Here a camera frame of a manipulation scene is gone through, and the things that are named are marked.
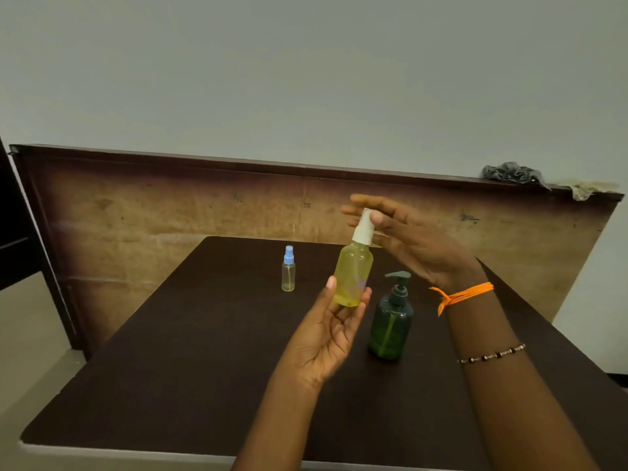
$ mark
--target forearm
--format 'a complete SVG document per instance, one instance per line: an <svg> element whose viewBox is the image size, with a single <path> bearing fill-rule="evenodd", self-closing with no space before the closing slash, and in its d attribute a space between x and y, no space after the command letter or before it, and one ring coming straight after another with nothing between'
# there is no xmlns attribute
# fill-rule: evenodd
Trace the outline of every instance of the forearm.
<svg viewBox="0 0 628 471"><path fill-rule="evenodd" d="M460 358L519 345L493 292L450 306L445 314ZM525 351L462 367L496 470L598 469Z"/></svg>
<svg viewBox="0 0 628 471"><path fill-rule="evenodd" d="M318 391L282 367L273 372L233 471L292 471L301 466Z"/></svg>

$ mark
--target blue bottle cap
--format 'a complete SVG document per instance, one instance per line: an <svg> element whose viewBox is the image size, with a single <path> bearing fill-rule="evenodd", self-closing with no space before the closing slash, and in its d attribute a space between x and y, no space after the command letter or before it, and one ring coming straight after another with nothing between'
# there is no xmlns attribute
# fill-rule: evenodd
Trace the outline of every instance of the blue bottle cap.
<svg viewBox="0 0 628 471"><path fill-rule="evenodd" d="M286 254L283 256L283 264L294 264L294 254L292 246L286 246Z"/></svg>

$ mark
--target white spray cap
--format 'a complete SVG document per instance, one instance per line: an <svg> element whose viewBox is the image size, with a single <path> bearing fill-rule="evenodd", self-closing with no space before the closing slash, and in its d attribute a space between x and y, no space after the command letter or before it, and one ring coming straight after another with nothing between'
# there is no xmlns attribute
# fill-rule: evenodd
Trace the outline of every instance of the white spray cap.
<svg viewBox="0 0 628 471"><path fill-rule="evenodd" d="M375 230L375 226L373 225L373 223L371 223L371 219L369 218L369 215L372 211L373 210L369 208L365 208L362 212L362 216L360 217L360 223L358 223L353 237L353 241L355 241L356 243L371 246L373 231Z"/></svg>

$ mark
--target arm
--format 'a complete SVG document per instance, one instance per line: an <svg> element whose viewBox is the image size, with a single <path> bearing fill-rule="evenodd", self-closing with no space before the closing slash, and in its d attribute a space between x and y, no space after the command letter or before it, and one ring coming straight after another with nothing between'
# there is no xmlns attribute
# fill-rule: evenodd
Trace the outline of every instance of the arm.
<svg viewBox="0 0 628 471"><path fill-rule="evenodd" d="M447 294L487 281L478 261L416 210L381 197L352 195L351 200L354 204L343 206L343 213L378 210L371 213L371 221L386 236L374 242ZM445 316L460 358L519 345L492 291L449 306ZM461 366L496 470L598 469L525 351Z"/></svg>
<svg viewBox="0 0 628 471"><path fill-rule="evenodd" d="M323 384L349 355L371 289L355 308L332 302L330 277L272 373L233 471L290 471L301 466L310 420Z"/></svg>

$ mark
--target orange wristband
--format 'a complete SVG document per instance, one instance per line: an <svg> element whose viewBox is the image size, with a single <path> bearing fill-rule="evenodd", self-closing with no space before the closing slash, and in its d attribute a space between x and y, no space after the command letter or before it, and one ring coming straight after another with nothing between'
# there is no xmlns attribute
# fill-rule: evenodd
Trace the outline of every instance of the orange wristband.
<svg viewBox="0 0 628 471"><path fill-rule="evenodd" d="M481 285L473 286L472 288L465 289L462 292L456 292L451 296L448 296L443 291L438 288L430 288L435 291L440 292L443 295L443 300L440 301L438 305L438 316L443 313L443 310L446 306L450 306L455 303L462 302L467 299L471 299L479 294L483 294L484 292L489 292L493 290L493 285L491 283L482 283Z"/></svg>

